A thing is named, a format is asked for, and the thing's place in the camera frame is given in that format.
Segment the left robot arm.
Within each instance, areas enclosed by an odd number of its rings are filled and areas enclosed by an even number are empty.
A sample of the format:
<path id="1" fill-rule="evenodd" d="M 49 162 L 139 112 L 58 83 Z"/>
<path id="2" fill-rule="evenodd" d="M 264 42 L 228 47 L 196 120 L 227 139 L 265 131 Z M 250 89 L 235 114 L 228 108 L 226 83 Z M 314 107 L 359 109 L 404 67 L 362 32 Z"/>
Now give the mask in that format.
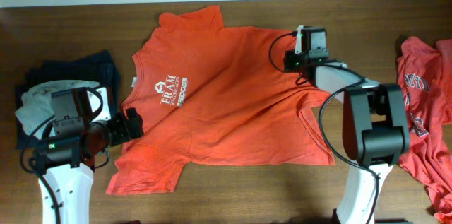
<path id="1" fill-rule="evenodd" d="M 95 156 L 142 137 L 143 119 L 132 107 L 107 121 L 78 128 L 61 120 L 54 128 L 62 131 L 43 139 L 29 159 L 41 189 L 42 222 L 89 223 Z"/>

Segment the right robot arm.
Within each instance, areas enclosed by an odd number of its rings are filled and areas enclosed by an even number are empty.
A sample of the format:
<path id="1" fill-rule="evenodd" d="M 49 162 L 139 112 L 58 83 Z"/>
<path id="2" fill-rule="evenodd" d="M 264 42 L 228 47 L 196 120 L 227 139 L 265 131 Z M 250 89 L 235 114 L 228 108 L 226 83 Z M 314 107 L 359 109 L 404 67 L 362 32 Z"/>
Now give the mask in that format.
<path id="1" fill-rule="evenodd" d="M 400 156 L 410 147 L 402 90 L 379 83 L 330 60 L 325 49 L 287 51 L 285 73 L 299 73 L 343 104 L 342 140 L 345 155 L 333 154 L 350 166 L 345 192 L 334 209 L 332 223 L 374 223 L 381 188 Z"/>

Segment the orange FRAM t-shirt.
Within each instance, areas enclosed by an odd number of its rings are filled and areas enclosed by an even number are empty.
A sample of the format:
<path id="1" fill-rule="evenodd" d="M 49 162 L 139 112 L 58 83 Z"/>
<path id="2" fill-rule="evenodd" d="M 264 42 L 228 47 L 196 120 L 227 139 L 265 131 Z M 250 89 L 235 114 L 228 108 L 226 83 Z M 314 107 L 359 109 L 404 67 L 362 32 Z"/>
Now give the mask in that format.
<path id="1" fill-rule="evenodd" d="M 172 192 L 188 163 L 332 165 L 313 114 L 327 93 L 279 70 L 294 46 L 288 30 L 225 26 L 219 6 L 163 13 L 122 104 L 144 134 L 124 144 L 107 193 Z"/>

